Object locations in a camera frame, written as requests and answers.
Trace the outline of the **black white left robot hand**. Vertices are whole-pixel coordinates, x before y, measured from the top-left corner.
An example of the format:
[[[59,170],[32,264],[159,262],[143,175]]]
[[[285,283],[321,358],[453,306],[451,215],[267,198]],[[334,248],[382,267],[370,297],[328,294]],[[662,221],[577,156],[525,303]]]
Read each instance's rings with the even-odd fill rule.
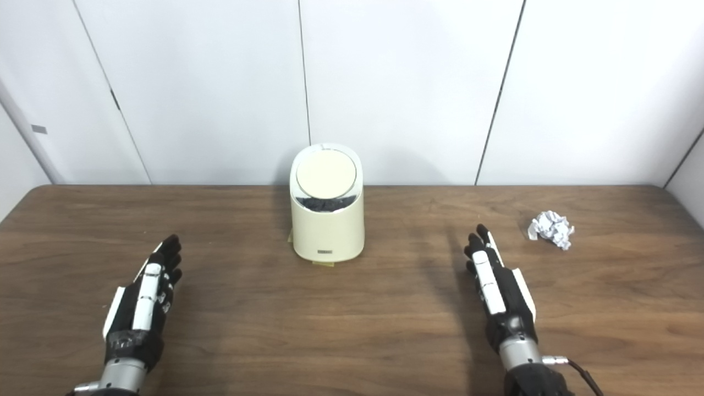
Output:
[[[117,288],[102,331],[105,363],[136,359],[151,371],[161,360],[174,288],[183,276],[181,249],[179,237],[170,235],[151,252],[130,285]]]

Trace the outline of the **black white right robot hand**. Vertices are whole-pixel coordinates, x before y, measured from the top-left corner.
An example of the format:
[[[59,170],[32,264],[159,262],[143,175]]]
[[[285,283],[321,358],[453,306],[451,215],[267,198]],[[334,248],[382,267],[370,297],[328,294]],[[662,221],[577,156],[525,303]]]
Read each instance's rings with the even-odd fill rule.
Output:
[[[536,309],[523,274],[504,265],[490,230],[478,224],[464,248],[466,268],[472,274],[475,290],[486,315],[485,335],[497,353],[510,338],[538,343]]]

